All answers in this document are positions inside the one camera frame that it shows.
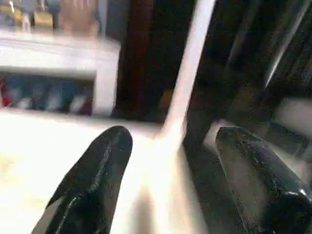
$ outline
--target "bottle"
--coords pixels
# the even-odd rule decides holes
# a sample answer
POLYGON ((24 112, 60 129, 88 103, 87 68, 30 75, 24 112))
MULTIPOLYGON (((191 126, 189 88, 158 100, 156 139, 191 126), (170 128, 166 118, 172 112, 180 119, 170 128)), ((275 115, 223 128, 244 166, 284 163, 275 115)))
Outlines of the bottle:
POLYGON ((0 4, 0 27, 2 28, 21 28, 22 13, 16 7, 13 0, 8 0, 0 4))
POLYGON ((53 17, 50 13, 47 0, 38 0, 34 12, 35 30, 53 31, 53 17))

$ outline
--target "white shelf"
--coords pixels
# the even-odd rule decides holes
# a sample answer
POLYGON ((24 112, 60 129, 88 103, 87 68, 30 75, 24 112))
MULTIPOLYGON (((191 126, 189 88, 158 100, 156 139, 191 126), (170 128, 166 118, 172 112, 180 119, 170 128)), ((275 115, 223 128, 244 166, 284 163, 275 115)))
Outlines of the white shelf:
POLYGON ((107 39, 0 31, 1 71, 95 80, 95 113, 115 105, 119 51, 107 39))

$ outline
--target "white surface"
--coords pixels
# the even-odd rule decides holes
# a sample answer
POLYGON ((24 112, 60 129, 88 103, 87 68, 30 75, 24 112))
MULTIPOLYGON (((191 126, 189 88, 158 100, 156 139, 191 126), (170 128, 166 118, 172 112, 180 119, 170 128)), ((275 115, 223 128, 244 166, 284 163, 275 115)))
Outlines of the white surface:
MULTIPOLYGON (((13 110, 0 111, 0 121, 1 233, 30 233, 65 173, 96 136, 116 124, 130 130, 134 144, 121 184, 111 233, 138 233, 137 227, 142 225, 136 218, 139 203, 157 205, 159 202, 145 200, 149 191, 144 184, 146 172, 153 162, 151 156, 157 156, 156 152, 151 152, 151 145, 159 126, 13 110)), ((194 231, 191 233, 206 233, 200 231, 203 228, 201 212, 184 155, 173 158, 175 163, 171 170, 156 169, 157 174, 167 172, 167 178, 172 178, 169 199, 171 228, 177 233, 190 233, 189 230, 194 231)))
POLYGON ((0 31, 0 70, 95 81, 94 113, 115 106, 120 45, 105 39, 0 31))

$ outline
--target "white stick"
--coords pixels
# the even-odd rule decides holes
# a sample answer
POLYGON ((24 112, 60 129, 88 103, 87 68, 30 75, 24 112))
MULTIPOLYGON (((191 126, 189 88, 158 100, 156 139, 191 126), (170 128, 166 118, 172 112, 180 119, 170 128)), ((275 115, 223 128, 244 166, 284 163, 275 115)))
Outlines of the white stick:
POLYGON ((197 0, 164 131, 182 128, 215 0, 197 0))

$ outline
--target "red item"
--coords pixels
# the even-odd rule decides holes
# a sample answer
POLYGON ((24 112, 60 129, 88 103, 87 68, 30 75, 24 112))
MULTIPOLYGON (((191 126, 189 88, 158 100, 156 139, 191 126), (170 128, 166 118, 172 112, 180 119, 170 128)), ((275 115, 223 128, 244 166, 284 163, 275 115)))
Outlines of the red item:
POLYGON ((6 85, 5 78, 0 78, 0 93, 2 96, 2 105, 3 106, 9 106, 13 99, 12 97, 7 93, 7 85, 6 85))

